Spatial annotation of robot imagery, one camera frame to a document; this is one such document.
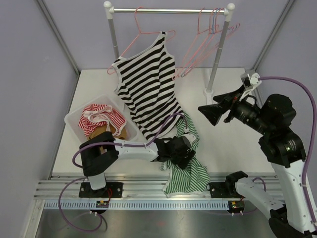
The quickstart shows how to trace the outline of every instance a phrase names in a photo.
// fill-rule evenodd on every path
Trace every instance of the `red and white striped cloth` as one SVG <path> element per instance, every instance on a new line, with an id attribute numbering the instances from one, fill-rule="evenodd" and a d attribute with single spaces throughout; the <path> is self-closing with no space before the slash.
<path id="1" fill-rule="evenodd" d="M 90 104 L 83 109 L 79 120 L 79 127 L 84 130 L 85 136 L 89 136 L 98 126 L 107 125 L 110 131 L 110 124 L 115 128 L 113 136 L 121 134 L 127 121 L 124 116 L 110 105 Z"/>

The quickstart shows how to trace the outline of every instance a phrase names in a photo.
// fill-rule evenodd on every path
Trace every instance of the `light purple wall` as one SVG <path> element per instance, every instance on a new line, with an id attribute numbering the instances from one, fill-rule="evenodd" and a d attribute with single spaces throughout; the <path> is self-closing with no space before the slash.
<path id="1" fill-rule="evenodd" d="M 0 3 L 0 231 L 17 238 L 49 175 L 76 76 L 33 0 Z"/>
<path id="2" fill-rule="evenodd" d="M 297 1 L 283 29 L 258 70 L 260 76 L 285 76 L 304 83 L 317 101 L 317 1 Z M 305 92 L 286 82 L 264 82 L 260 87 L 263 98 L 272 93 L 284 94 L 293 101 L 297 115 L 291 128 L 308 150 L 312 128 L 312 107 Z M 309 178 L 317 201 L 317 143 L 309 167 Z"/>
<path id="3" fill-rule="evenodd" d="M 105 0 L 45 0 L 72 55 L 81 69 L 108 68 L 114 61 L 110 31 L 103 7 Z M 236 4 L 232 23 L 241 27 L 225 43 L 220 67 L 246 67 L 254 64 L 287 0 L 112 0 L 116 7 L 207 9 Z M 167 44 L 176 65 L 180 65 L 197 32 L 197 15 L 139 15 L 144 31 L 175 29 L 177 34 Z M 202 22 L 208 22 L 204 15 Z M 114 24 L 120 52 L 137 35 L 133 14 L 115 14 Z M 149 46 L 156 35 L 142 36 L 127 56 Z M 212 59 L 202 66 L 211 66 Z"/>

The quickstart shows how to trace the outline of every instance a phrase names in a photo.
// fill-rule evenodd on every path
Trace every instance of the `wire hanger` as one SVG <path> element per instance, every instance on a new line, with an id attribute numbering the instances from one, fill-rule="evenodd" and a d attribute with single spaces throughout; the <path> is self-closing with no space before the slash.
<path id="1" fill-rule="evenodd" d="M 194 38 L 194 40 L 193 40 L 191 46 L 189 47 L 189 49 L 188 49 L 188 51 L 187 51 L 187 53 L 186 53 L 186 55 L 185 55 L 185 57 L 184 57 L 184 59 L 183 59 L 182 65 L 179 67 L 179 69 L 177 70 L 177 72 L 175 72 L 175 77 L 174 77 L 174 79 L 177 78 L 177 77 L 183 77 L 184 72 L 187 70 L 187 66 L 188 66 L 188 65 L 191 65 L 191 63 L 192 63 L 193 61 L 195 61 L 196 58 L 197 58 L 198 56 L 200 56 L 201 53 L 208 47 L 208 45 L 211 43 L 211 41 L 212 41 L 212 39 L 213 39 L 213 37 L 214 37 L 214 34 L 220 32 L 220 31 L 215 31 L 215 30 L 214 30 L 214 29 L 217 29 L 217 28 L 218 28 L 218 26 L 216 25 L 216 22 L 214 21 L 215 12 L 218 11 L 218 13 L 219 13 L 220 8 L 215 8 L 215 9 L 213 10 L 213 12 L 210 14 L 210 17 L 209 17 L 209 27 L 208 27 L 208 29 L 205 30 L 205 31 L 200 32 L 200 17 L 201 17 L 201 12 L 202 12 L 203 9 L 205 9 L 205 8 L 202 8 L 201 11 L 199 12 L 197 35 L 196 35 L 196 37 Z M 204 32 L 206 32 L 206 31 L 209 31 L 208 35 L 206 36 L 206 38 L 205 38 L 204 41 L 201 43 L 201 45 L 198 47 L 198 49 L 196 50 L 196 52 L 192 55 L 192 57 L 188 60 L 188 62 L 187 62 L 186 65 L 184 66 L 184 61 L 185 61 L 185 59 L 187 58 L 188 54 L 190 53 L 190 51 L 191 51 L 191 49 L 192 49 L 194 43 L 197 41 L 199 35 L 202 34 L 202 33 L 204 33 Z"/>
<path id="2" fill-rule="evenodd" d="M 194 38 L 192 44 L 190 45 L 188 51 L 186 52 L 186 55 L 185 55 L 184 58 L 183 58 L 183 61 L 182 61 L 181 66 L 180 66 L 177 70 L 175 70 L 174 79 L 177 78 L 177 77 L 179 77 L 180 72 L 182 71 L 183 65 L 184 65 L 184 63 L 185 63 L 185 60 L 186 60 L 188 54 L 190 53 L 192 47 L 194 46 L 195 42 L 197 41 L 198 36 L 199 36 L 200 34 L 206 32 L 206 31 L 208 31 L 208 29 L 207 29 L 207 30 L 205 30 L 205 31 L 200 32 L 200 18 L 201 18 L 201 15 L 202 15 L 202 11 L 203 11 L 204 9 L 205 9 L 205 8 L 203 7 L 203 8 L 200 10 L 200 12 L 199 12 L 199 16 L 198 16 L 198 26 L 197 26 L 197 35 L 196 35 L 196 37 Z"/>
<path id="3" fill-rule="evenodd" d="M 133 45 L 133 43 L 139 38 L 139 36 L 140 36 L 141 34 L 158 34 L 158 33 L 161 33 L 160 31 L 143 32 L 143 31 L 141 30 L 140 25 L 139 25 L 139 22 L 138 22 L 138 19 L 137 19 L 137 11 L 138 11 L 140 8 L 144 8 L 144 7 L 143 7 L 143 6 L 140 6 L 140 7 L 136 8 L 135 11 L 134 11 L 134 19 L 135 19 L 135 23 L 137 24 L 137 27 L 138 27 L 138 35 L 137 35 L 137 36 L 134 38 L 134 40 L 129 44 L 129 46 L 123 51 L 123 53 L 120 55 L 120 57 L 123 56 L 124 53 L 127 52 L 127 50 Z M 176 35 L 176 31 L 175 31 L 175 30 L 167 31 L 167 33 L 169 33 L 169 32 L 173 32 L 174 35 L 171 36 L 170 38 L 168 38 L 166 41 L 171 40 L 171 39 L 172 39 L 173 37 L 175 37 L 175 35 Z M 115 73 L 115 71 L 114 71 L 114 72 L 109 72 L 109 70 L 110 70 L 111 68 L 112 68 L 112 66 L 110 66 L 110 67 L 108 68 L 108 70 L 107 70 L 107 73 L 108 73 L 108 74 L 114 74 L 114 73 Z"/>
<path id="4" fill-rule="evenodd" d="M 217 25 L 217 18 L 218 18 L 218 15 L 219 15 L 219 12 L 223 10 L 223 8 L 215 8 L 212 12 L 212 24 L 211 24 L 211 17 L 209 19 L 210 21 L 210 24 L 209 24 L 209 34 L 207 36 L 207 42 L 204 41 L 199 49 L 195 52 L 195 54 L 192 56 L 191 60 L 185 65 L 183 71 L 182 71 L 182 74 L 180 75 L 181 77 L 184 77 L 186 76 L 192 69 L 194 69 L 196 67 L 196 62 L 201 59 L 201 55 L 205 55 L 205 51 L 207 50 L 208 46 L 210 45 L 210 43 L 212 42 L 214 36 L 221 32 L 222 30 L 219 30 L 218 31 L 218 25 Z"/>
<path id="5" fill-rule="evenodd" d="M 235 26 L 228 27 L 228 30 L 230 30 L 229 33 L 226 35 L 226 39 L 230 38 L 233 33 L 235 33 L 240 27 L 240 23 L 237 23 Z M 203 61 L 205 61 L 215 50 L 218 48 L 219 42 L 217 42 L 209 51 L 207 51 L 205 54 L 203 54 L 200 58 L 198 58 L 191 66 L 187 68 L 187 71 L 185 72 L 185 75 L 190 73 L 195 67 L 200 65 Z"/>

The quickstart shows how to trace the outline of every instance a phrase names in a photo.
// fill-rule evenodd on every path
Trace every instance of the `white plastic basket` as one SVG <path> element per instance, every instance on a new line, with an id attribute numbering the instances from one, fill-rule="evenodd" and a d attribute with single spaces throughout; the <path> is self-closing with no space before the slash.
<path id="1" fill-rule="evenodd" d="M 65 123 L 66 126 L 71 130 L 72 134 L 74 135 L 74 138 L 78 142 L 79 145 L 87 141 L 87 137 L 84 135 L 84 131 L 82 128 L 78 126 L 80 117 L 83 113 L 83 109 L 90 105 L 90 104 L 106 104 L 111 105 L 114 109 L 116 109 L 118 112 L 120 112 L 126 119 L 127 124 L 125 126 L 127 131 L 127 138 L 126 140 L 129 141 L 135 141 L 137 140 L 139 136 L 139 130 L 135 123 L 131 120 L 131 118 L 127 115 L 125 115 L 120 109 L 119 106 L 111 100 L 107 95 L 100 95 L 96 97 L 95 99 L 89 101 L 88 103 L 82 105 L 81 107 L 77 108 L 75 111 L 68 113 L 65 116 Z"/>

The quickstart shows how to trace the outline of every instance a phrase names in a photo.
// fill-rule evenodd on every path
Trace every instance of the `white cable tray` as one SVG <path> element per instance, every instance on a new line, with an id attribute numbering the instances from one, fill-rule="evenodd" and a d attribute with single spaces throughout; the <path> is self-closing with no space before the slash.
<path id="1" fill-rule="evenodd" d="M 63 210 L 94 209 L 97 200 L 62 200 Z M 46 200 L 45 209 L 58 209 L 58 200 Z M 112 200 L 109 210 L 228 210 L 228 201 L 122 201 Z"/>

